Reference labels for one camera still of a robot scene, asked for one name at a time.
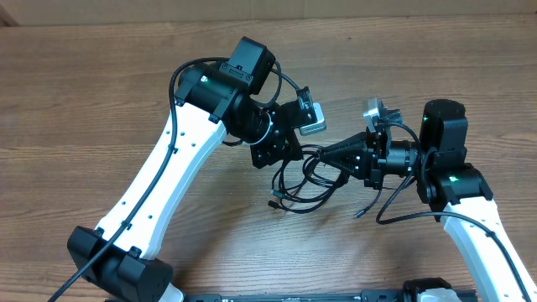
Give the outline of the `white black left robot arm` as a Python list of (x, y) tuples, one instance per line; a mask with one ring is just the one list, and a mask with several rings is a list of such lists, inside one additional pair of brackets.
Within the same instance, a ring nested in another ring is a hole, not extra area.
[(323, 130), (310, 91), (292, 102), (257, 102), (279, 62), (268, 48), (242, 38), (230, 57), (181, 65), (169, 83), (164, 130), (119, 202), (94, 228), (77, 227), (67, 248), (84, 279), (123, 301), (181, 301), (173, 269), (158, 255), (169, 223), (201, 166), (227, 136), (250, 148), (256, 168), (303, 156), (299, 135)]

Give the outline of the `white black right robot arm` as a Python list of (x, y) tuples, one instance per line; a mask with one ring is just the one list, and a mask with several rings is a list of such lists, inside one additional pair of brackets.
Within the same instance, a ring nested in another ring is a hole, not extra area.
[(424, 216), (451, 237), (484, 301), (534, 301), (536, 285), (510, 242), (493, 192), (482, 173), (466, 161), (468, 121), (463, 104), (435, 99), (425, 104), (419, 133), (395, 141), (392, 128), (407, 130), (397, 110), (377, 99), (364, 102), (366, 131), (321, 151), (320, 161), (363, 180), (375, 190), (387, 175), (411, 181), (429, 206)]

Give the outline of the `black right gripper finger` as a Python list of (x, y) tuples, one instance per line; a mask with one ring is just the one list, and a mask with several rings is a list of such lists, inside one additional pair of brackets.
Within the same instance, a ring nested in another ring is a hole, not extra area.
[(365, 180), (369, 176), (369, 159), (365, 155), (322, 154), (321, 162), (358, 180)]
[(342, 154), (358, 154), (368, 148), (366, 141), (367, 134), (365, 132), (357, 133), (339, 143), (324, 147), (321, 157), (335, 158)]

